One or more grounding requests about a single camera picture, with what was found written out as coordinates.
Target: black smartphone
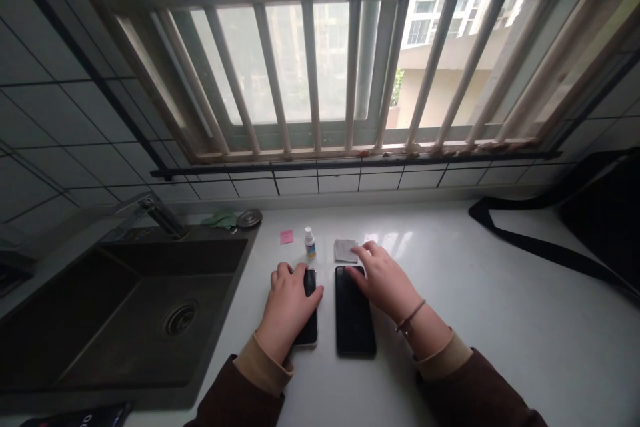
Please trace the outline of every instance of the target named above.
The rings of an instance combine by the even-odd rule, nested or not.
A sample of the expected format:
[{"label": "black smartphone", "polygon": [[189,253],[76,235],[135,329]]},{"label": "black smartphone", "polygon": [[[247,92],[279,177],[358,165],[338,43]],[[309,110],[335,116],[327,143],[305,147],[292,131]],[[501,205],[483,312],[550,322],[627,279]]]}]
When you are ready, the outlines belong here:
[{"label": "black smartphone", "polygon": [[[364,275],[360,266],[354,266]],[[335,268],[335,330],[338,354],[374,357],[371,306],[344,267]]]},{"label": "black smartphone", "polygon": [[[315,290],[315,270],[305,270],[305,294],[309,297]],[[313,311],[309,320],[293,341],[297,347],[315,346],[318,343],[318,311]]]}]

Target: countertop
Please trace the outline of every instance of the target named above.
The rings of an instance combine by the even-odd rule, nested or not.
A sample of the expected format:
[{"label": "countertop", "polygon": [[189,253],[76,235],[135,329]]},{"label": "countertop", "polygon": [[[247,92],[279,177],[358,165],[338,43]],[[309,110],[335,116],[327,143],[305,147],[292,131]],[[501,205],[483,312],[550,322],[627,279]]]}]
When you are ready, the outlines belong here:
[{"label": "countertop", "polygon": [[[325,286],[319,339],[315,348],[293,354],[295,375],[285,390],[279,426],[432,425],[414,386],[405,341],[376,309],[375,359],[337,357],[333,270],[344,262],[333,259],[335,238],[372,239],[387,248],[442,318],[549,425],[637,425],[640,309],[597,280],[497,239],[468,216],[471,204],[265,211],[198,402],[228,355],[237,353],[258,325],[277,263],[305,261],[303,232],[311,226],[317,258],[310,266]],[[493,218],[498,226],[589,254],[552,211],[493,212]],[[93,229],[106,231],[110,225],[103,221]],[[280,231],[288,229],[293,229],[294,242],[281,246]],[[91,238],[85,234],[83,241]],[[180,427],[194,417],[196,407],[134,410],[125,425]],[[17,426],[27,418],[2,417],[0,425]]]}]

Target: metal lid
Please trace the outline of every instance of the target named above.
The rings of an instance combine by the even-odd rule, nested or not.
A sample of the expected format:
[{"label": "metal lid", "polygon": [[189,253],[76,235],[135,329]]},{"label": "metal lid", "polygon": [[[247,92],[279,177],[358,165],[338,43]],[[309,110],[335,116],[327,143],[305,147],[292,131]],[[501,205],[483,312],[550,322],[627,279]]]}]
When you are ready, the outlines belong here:
[{"label": "metal lid", "polygon": [[258,209],[247,210],[238,216],[238,227],[250,228],[262,222],[262,212]]}]

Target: beige cuff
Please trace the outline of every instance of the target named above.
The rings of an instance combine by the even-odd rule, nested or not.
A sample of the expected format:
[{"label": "beige cuff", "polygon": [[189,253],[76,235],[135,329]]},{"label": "beige cuff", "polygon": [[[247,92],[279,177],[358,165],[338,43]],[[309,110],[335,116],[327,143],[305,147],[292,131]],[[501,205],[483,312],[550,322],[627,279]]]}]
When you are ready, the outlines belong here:
[{"label": "beige cuff", "polygon": [[251,335],[233,363],[250,383],[274,397],[280,397],[293,377],[293,365],[289,359],[285,361],[284,367],[278,364],[262,349],[255,334]]},{"label": "beige cuff", "polygon": [[471,357],[473,351],[452,330],[451,338],[438,352],[416,362],[416,367],[426,382],[442,379],[454,373]]}]

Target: dark gray sink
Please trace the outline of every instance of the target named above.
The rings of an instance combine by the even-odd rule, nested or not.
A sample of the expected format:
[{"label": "dark gray sink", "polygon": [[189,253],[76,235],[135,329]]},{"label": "dark gray sink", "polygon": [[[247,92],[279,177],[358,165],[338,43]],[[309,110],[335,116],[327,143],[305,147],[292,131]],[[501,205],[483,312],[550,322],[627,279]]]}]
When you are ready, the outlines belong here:
[{"label": "dark gray sink", "polygon": [[0,410],[192,406],[256,233],[132,229],[91,248],[2,319]]}]

